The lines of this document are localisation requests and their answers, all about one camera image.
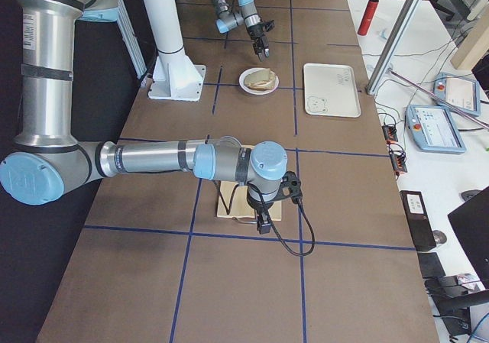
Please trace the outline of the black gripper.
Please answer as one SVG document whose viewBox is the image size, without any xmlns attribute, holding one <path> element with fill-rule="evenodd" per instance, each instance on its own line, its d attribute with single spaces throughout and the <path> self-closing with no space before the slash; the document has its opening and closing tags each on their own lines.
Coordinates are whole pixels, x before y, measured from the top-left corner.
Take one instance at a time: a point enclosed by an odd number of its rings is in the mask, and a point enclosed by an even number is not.
<svg viewBox="0 0 489 343">
<path fill-rule="evenodd" d="M 248 28 L 248 35 L 253 40 L 253 48 L 258 59 L 264 61 L 270 56 L 270 49 L 267 48 L 267 38 L 263 28 Z"/>
<path fill-rule="evenodd" d="M 247 203 L 254 210 L 254 218 L 257 221 L 257 231 L 260 235 L 265 235 L 270 232 L 272 227 L 272 211 L 274 202 L 262 202 L 253 198 L 247 198 Z"/>
</svg>

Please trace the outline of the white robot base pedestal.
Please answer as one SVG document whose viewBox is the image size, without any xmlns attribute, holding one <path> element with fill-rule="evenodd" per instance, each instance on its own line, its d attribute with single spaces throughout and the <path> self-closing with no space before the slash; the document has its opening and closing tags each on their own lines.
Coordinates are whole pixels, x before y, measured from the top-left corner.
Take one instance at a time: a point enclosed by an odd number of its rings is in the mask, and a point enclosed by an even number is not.
<svg viewBox="0 0 489 343">
<path fill-rule="evenodd" d="M 186 55 L 175 0 L 144 0 L 144 6 L 158 53 L 148 96 L 199 101 L 206 67 Z"/>
</svg>

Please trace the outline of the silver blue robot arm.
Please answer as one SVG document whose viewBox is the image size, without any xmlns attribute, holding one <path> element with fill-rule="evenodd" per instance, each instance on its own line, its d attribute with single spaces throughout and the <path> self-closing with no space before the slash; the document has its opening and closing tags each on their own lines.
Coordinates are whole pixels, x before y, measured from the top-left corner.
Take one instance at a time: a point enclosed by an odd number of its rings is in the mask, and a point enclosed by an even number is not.
<svg viewBox="0 0 489 343">
<path fill-rule="evenodd" d="M 1 0 L 1 156 L 11 153 L 21 130 L 21 7 Z M 72 133 L 82 141 L 118 139 L 140 85 L 115 22 L 77 21 Z M 58 228 L 79 229 L 99 183 L 56 202 L 24 205 L 1 192 L 1 234 L 6 238 Z"/>
<path fill-rule="evenodd" d="M 216 14 L 216 27 L 221 34 L 244 25 L 253 41 L 254 53 L 262 61 L 270 56 L 266 33 L 274 28 L 274 20 L 264 21 L 258 14 L 254 0 L 238 0 L 238 10 L 232 10 L 226 0 L 211 0 Z"/>
</svg>

